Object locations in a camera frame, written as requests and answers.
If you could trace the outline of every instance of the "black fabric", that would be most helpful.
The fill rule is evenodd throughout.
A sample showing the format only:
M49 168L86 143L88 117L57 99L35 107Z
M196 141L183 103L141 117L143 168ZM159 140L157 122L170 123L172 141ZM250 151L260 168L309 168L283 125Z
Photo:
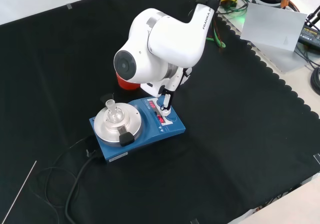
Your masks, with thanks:
M136 15L153 7L187 22L194 3L83 0L0 27L0 217L35 160L33 173L93 133L89 118L103 108L101 96L147 96L120 89L113 67ZM186 132L88 167L70 209L80 224L225 224L319 171L318 115L225 23L217 25L226 48L207 41L174 95ZM86 148L80 143L60 165L78 172ZM73 180L52 176L49 197L63 204ZM42 195L43 180L30 180ZM25 186L6 221L12 223L57 220Z

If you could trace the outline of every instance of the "black device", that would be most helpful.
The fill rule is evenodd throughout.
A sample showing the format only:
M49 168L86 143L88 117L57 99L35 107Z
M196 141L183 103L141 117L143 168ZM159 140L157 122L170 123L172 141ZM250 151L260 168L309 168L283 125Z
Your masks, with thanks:
M304 25L298 42L308 46L309 48L320 50L320 31Z

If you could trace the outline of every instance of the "label sticker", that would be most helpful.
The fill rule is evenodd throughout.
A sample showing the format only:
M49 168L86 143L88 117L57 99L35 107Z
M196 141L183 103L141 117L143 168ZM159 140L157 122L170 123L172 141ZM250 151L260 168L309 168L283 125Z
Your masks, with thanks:
M114 157L114 158L109 159L109 162L112 162L112 161L114 161L114 160L117 160L117 159L119 159L119 158L122 158L122 157L124 157L125 155L128 155L128 152L122 153L122 154L120 154L120 155L118 155L118 156L116 156L116 157Z

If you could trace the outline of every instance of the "green cable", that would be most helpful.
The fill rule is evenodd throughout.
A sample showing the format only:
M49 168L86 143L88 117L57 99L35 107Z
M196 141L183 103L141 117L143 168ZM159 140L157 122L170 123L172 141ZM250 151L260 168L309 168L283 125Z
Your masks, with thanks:
M226 47L225 43L222 42L222 44L221 44L221 42L220 42L220 40L219 40L219 38L218 38L218 36L217 36L216 33L214 33L214 36L215 36L217 45L218 45L220 48L225 48L225 47ZM215 41L215 39L213 39L213 38L206 38L206 40L210 40L210 41Z

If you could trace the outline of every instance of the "electronic device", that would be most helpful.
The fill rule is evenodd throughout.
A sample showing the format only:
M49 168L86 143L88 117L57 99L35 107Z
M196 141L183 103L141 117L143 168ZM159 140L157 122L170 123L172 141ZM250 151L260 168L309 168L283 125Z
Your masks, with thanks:
M129 104L108 100L106 107L90 119L109 162L185 131L171 107L173 93L188 80L200 60L221 0L196 1L189 23L154 8L133 20L128 41L114 56L114 68L119 78L140 83L153 97Z
M298 42L308 46L309 48L320 50L320 32L304 25Z
M112 162L133 150L186 130L173 108L168 116L161 115L164 99L164 96L142 98L128 104L108 100L107 107L90 118L107 161Z

